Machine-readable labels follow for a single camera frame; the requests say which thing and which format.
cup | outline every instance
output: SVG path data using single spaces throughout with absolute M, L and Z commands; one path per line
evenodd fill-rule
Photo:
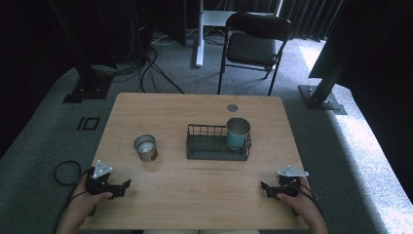
M 234 117 L 227 122 L 227 146 L 238 150 L 245 144 L 251 127 L 248 121 L 241 117 Z
M 158 156 L 156 140 L 151 135 L 138 136 L 134 141 L 134 148 L 136 149 L 139 158 L 144 162 L 154 161 Z

chair backrest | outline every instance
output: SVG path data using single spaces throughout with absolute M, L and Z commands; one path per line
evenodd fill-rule
M 228 30 L 243 31 L 251 36 L 286 42 L 292 34 L 288 19 L 249 13 L 234 13 L 226 21 Z

wire basket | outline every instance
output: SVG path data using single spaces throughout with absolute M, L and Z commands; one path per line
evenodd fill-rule
M 186 155 L 188 159 L 246 161 L 251 147 L 250 134 L 239 149 L 227 146 L 226 126 L 188 125 Z

person's arm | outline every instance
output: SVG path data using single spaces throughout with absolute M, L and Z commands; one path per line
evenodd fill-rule
M 304 177 L 301 177 L 301 183 L 308 187 L 308 182 Z M 310 194 L 310 191 L 302 186 L 304 192 Z M 326 234 L 328 233 L 327 226 L 322 218 L 316 204 L 308 197 L 299 193 L 297 197 L 291 197 L 283 193 L 277 195 L 283 202 L 286 202 L 294 211 L 301 215 L 310 228 L 312 234 Z
M 88 217 L 94 209 L 94 206 L 113 196 L 110 192 L 91 195 L 86 190 L 85 184 L 86 176 L 83 176 L 72 194 L 72 200 L 58 225 L 56 234 L 79 233 L 79 228 L 85 222 L 86 217 Z

table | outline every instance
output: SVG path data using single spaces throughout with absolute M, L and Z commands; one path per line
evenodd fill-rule
M 238 107 L 236 112 L 227 109 Z M 242 116 L 251 126 L 247 161 L 189 160 L 188 124 L 225 125 Z M 133 148 L 155 137 L 158 158 L 143 162 Z M 278 186 L 276 170 L 303 169 L 279 97 L 119 94 L 94 156 L 113 167 L 110 184 L 131 178 L 125 197 L 107 201 L 84 229 L 306 229 L 260 181 Z
M 273 14 L 264 15 L 274 15 L 278 16 L 280 14 L 280 9 L 282 6 L 282 0 L 277 0 L 276 11 Z M 199 20 L 199 39 L 198 39 L 198 50 L 197 50 L 197 61 L 196 65 L 202 67 L 204 64 L 204 26 L 225 26 L 225 21 L 235 12 L 224 12 L 224 11 L 205 11 L 204 10 L 204 0 L 200 0 L 200 20 Z

